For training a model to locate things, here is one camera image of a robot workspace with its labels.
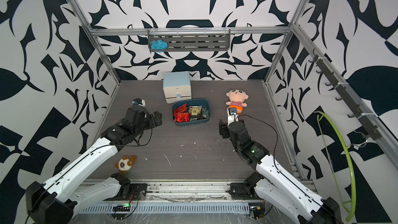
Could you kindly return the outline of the green label tea bag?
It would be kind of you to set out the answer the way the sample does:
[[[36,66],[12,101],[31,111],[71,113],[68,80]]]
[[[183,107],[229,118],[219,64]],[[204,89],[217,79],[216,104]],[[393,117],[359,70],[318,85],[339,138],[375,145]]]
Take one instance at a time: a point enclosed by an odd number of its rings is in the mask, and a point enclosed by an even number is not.
[[[203,116],[203,119],[209,118],[209,110],[205,107],[202,108],[202,116]]]

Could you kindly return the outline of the shiny red foil tea bag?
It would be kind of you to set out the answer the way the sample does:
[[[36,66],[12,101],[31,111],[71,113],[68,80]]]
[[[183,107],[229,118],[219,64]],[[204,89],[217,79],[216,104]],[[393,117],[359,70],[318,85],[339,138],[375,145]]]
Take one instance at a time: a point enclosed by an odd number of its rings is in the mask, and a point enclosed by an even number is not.
[[[187,111],[187,104],[183,104],[174,109],[174,116],[176,116],[180,113],[185,113],[186,111]]]

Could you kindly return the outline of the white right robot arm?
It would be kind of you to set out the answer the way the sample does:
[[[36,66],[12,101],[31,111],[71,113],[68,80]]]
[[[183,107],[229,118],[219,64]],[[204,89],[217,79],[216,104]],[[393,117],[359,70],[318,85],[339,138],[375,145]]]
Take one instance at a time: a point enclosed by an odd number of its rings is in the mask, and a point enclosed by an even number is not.
[[[229,139],[234,151],[254,169],[245,185],[257,197],[282,211],[296,224],[340,224],[340,207],[302,184],[263,145],[254,141],[242,121],[219,122],[219,134]]]

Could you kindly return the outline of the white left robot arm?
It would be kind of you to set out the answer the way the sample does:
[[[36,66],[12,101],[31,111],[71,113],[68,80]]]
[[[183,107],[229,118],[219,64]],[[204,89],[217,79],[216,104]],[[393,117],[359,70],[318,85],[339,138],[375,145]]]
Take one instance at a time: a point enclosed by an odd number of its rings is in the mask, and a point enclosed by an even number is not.
[[[67,224],[80,211],[114,197],[131,195],[131,181],[120,172],[84,190],[78,187],[109,158],[135,143],[146,130],[162,125],[160,112],[149,113],[144,104],[134,104],[125,117],[108,127],[95,143],[69,166],[43,183],[25,191],[28,218],[36,224]]]

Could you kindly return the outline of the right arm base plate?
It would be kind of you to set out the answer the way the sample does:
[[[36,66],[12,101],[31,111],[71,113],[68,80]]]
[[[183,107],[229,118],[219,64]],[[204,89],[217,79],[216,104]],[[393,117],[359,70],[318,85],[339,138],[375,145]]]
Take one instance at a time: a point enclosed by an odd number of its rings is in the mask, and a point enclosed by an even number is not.
[[[233,200],[262,200],[255,192],[256,184],[231,183],[228,191]]]

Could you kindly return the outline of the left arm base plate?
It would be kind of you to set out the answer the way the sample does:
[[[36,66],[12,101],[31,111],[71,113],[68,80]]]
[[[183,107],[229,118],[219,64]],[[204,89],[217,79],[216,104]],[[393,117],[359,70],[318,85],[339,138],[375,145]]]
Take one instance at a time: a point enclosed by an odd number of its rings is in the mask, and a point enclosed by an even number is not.
[[[147,183],[130,183],[129,188],[122,186],[120,191],[112,198],[105,201],[127,201],[127,200],[142,200],[147,194]]]

